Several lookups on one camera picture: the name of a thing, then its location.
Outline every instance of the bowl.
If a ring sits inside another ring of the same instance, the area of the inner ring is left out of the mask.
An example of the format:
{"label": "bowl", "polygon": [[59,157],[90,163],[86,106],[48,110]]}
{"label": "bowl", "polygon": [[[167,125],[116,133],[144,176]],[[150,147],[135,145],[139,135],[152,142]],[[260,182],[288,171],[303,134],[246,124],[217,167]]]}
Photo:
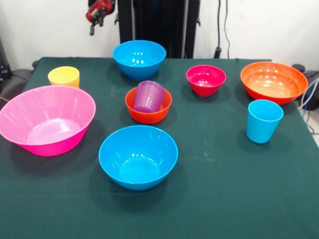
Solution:
{"label": "bowl", "polygon": [[135,40],[118,45],[113,57],[124,74],[133,80],[143,81],[153,77],[160,69],[166,51],[155,42]]}
{"label": "bowl", "polygon": [[145,190],[163,181],[177,162],[174,139],[159,128],[135,125],[106,138],[99,161],[106,174],[120,186]]}
{"label": "bowl", "polygon": [[131,89],[125,96],[125,104],[130,112],[131,117],[140,123],[157,123],[162,121],[167,116],[172,103],[171,94],[168,92],[168,90],[164,90],[165,95],[159,107],[159,111],[154,113],[143,113],[133,109],[137,87]]}
{"label": "bowl", "polygon": [[80,142],[95,109],[93,98],[78,88],[35,88],[1,109],[0,134],[40,156],[63,154]]}
{"label": "bowl", "polygon": [[308,81],[300,71],[276,62],[249,64],[241,71],[240,77],[252,98],[279,105],[293,101],[308,87]]}
{"label": "bowl", "polygon": [[226,81],[225,72],[209,65],[191,67],[186,77],[195,93],[204,97],[213,95]]}

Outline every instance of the red bowl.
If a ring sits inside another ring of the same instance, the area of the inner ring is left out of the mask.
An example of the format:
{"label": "red bowl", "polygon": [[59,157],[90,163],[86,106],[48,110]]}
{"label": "red bowl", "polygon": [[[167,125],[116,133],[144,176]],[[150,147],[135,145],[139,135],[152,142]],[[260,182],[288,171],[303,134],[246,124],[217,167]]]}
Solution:
{"label": "red bowl", "polygon": [[308,88],[308,81],[300,71],[276,62],[247,65],[240,77],[252,98],[269,100],[279,105],[293,101]]}
{"label": "red bowl", "polygon": [[137,87],[131,89],[125,96],[125,104],[134,120],[140,123],[157,123],[162,121],[167,116],[172,103],[172,96],[168,90],[165,89],[164,99],[159,107],[159,111],[154,113],[143,113],[133,109],[136,92]]}
{"label": "red bowl", "polygon": [[198,65],[186,73],[191,88],[199,96],[211,96],[226,81],[226,74],[215,66]]}

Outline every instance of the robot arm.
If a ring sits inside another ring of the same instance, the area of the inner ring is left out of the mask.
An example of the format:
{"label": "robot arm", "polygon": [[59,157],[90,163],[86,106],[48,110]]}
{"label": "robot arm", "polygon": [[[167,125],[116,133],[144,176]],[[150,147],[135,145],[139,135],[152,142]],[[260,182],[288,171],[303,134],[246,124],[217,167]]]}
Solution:
{"label": "robot arm", "polygon": [[86,18],[92,23],[90,35],[93,36],[95,25],[103,26],[105,16],[114,12],[115,0],[89,0],[88,5]]}

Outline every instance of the plastic cup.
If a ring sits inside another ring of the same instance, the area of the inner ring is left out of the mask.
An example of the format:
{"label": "plastic cup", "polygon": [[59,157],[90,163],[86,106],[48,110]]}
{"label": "plastic cup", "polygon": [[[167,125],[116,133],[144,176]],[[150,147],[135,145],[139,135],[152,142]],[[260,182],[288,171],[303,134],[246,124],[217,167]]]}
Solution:
{"label": "plastic cup", "polygon": [[256,100],[248,106],[247,137],[255,143],[266,143],[284,116],[283,109],[268,100]]}
{"label": "plastic cup", "polygon": [[55,68],[49,72],[48,78],[51,85],[80,87],[80,72],[72,66]]}
{"label": "plastic cup", "polygon": [[165,95],[164,88],[155,81],[138,84],[133,109],[143,113],[155,113],[160,109]]}

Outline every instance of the green tablecloth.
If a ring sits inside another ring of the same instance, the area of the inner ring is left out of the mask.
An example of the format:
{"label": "green tablecloth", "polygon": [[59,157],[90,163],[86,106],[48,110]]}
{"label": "green tablecloth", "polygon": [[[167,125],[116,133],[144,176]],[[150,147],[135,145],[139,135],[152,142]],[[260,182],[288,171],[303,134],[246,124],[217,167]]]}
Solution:
{"label": "green tablecloth", "polygon": [[[48,85],[55,67],[80,70],[96,116],[81,143],[57,157],[35,156],[0,139],[0,235],[3,239],[304,239],[319,238],[319,150],[293,103],[269,143],[246,135],[251,98],[240,82],[253,60],[166,59],[155,80],[173,103],[155,126],[179,148],[161,184],[133,192],[98,163],[102,141],[130,118],[124,96],[135,87],[113,59],[43,58],[27,89]],[[210,98],[185,78],[196,64],[223,69]]]}

